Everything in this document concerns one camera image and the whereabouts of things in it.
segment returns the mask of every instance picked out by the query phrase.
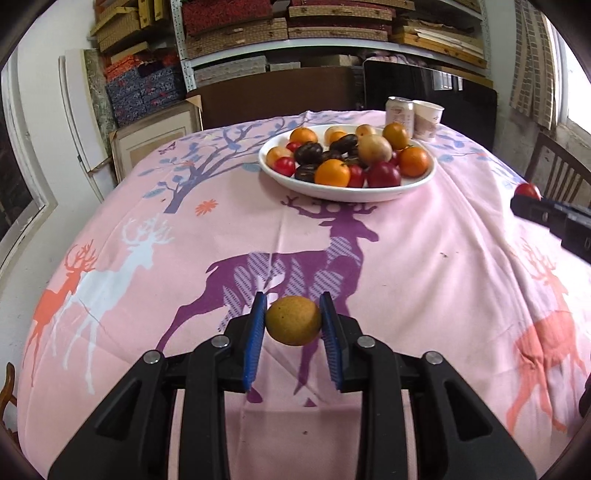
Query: white cup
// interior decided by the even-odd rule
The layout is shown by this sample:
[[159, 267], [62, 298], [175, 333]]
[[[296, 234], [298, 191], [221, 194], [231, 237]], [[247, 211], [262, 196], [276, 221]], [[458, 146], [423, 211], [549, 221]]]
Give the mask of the white cup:
[[414, 100], [414, 137], [418, 140], [430, 142], [435, 139], [437, 126], [441, 123], [441, 116], [445, 110], [435, 103]]

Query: picture frame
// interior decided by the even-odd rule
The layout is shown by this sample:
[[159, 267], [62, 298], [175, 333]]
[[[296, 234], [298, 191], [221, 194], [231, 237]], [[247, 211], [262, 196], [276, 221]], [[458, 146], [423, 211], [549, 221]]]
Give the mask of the picture frame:
[[111, 135], [117, 182], [154, 150], [203, 130], [201, 98], [193, 97], [153, 113]]

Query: wicker box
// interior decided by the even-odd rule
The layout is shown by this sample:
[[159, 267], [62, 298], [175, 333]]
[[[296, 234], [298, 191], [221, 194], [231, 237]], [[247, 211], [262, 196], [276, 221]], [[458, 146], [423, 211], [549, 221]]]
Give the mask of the wicker box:
[[363, 2], [355, 2], [352, 0], [291, 0], [291, 4], [294, 7], [304, 7], [306, 5], [344, 5], [347, 7], [368, 7], [368, 4], [376, 4], [377, 6], [383, 5], [385, 7], [415, 10], [414, 2], [411, 0], [364, 0]]
[[139, 26], [139, 15], [137, 12], [129, 12], [121, 15], [97, 33], [99, 50], [108, 52], [111, 47], [141, 30]]
[[290, 38], [361, 38], [388, 41], [388, 32], [369, 28], [348, 27], [293, 27], [288, 28]]
[[222, 28], [203, 34], [199, 38], [187, 37], [187, 54], [189, 58], [193, 59], [229, 48], [274, 40], [287, 40], [285, 18], [261, 20]]
[[344, 7], [342, 5], [311, 5], [306, 7], [290, 7], [290, 18], [297, 17], [355, 17], [371, 18], [386, 22], [392, 21], [392, 10], [389, 8]]

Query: orange deer print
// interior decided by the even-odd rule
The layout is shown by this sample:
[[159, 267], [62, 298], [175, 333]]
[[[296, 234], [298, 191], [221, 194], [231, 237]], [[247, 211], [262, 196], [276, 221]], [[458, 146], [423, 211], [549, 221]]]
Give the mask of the orange deer print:
[[553, 367], [570, 360], [570, 385], [575, 389], [575, 366], [581, 369], [584, 377], [587, 377], [585, 364], [577, 351], [576, 329], [569, 307], [564, 300], [568, 290], [562, 285], [560, 279], [554, 275], [556, 265], [552, 264], [547, 256], [540, 251], [524, 243], [523, 249], [527, 254], [529, 263], [535, 268], [532, 278], [543, 281], [549, 286], [556, 298], [557, 308], [547, 317], [536, 321], [515, 342], [519, 368], [519, 392], [517, 399], [507, 411], [507, 429], [511, 434], [515, 431], [517, 417], [523, 406], [530, 399], [537, 385], [540, 386], [540, 407], [549, 416], [554, 428], [560, 432], [566, 432], [567, 427], [558, 421], [552, 411], [550, 394], [548, 392], [548, 372]]
[[89, 272], [95, 269], [96, 263], [96, 250], [92, 249], [91, 240], [88, 244], [78, 249], [74, 256], [74, 261], [70, 262], [70, 254], [77, 245], [74, 245], [66, 254], [64, 260], [64, 267], [66, 268], [66, 280], [58, 291], [45, 289], [39, 304], [33, 313], [33, 320], [35, 321], [35, 328], [27, 343], [25, 350], [25, 356], [31, 346], [33, 340], [35, 340], [35, 351], [33, 353], [33, 368], [31, 370], [31, 385], [33, 384], [33, 378], [35, 374], [35, 363], [37, 362], [37, 351], [39, 350], [39, 341], [43, 334], [44, 328], [49, 325], [53, 316], [60, 310], [68, 294], [74, 294], [80, 283], [82, 272]]

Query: cherry tomato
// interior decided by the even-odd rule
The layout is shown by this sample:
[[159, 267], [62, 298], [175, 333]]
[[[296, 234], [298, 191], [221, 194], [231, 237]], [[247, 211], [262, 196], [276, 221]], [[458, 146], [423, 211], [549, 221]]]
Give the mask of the cherry tomato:
[[291, 177], [296, 172], [296, 161], [291, 157], [278, 158], [273, 165], [273, 170], [286, 177]]
[[368, 185], [372, 189], [400, 187], [400, 172], [389, 162], [374, 163], [368, 171]]
[[351, 179], [351, 171], [345, 162], [331, 158], [325, 161], [314, 175], [314, 182], [330, 187], [346, 187]]
[[289, 142], [285, 147], [287, 150], [291, 150], [292, 152], [295, 152], [301, 146], [302, 146], [302, 144], [300, 142]]
[[541, 200], [542, 195], [533, 183], [522, 183], [515, 189], [516, 195], [524, 195], [526, 197], [531, 197], [536, 200]]
[[351, 178], [348, 187], [352, 189], [362, 189], [365, 184], [365, 172], [359, 165], [349, 165]]

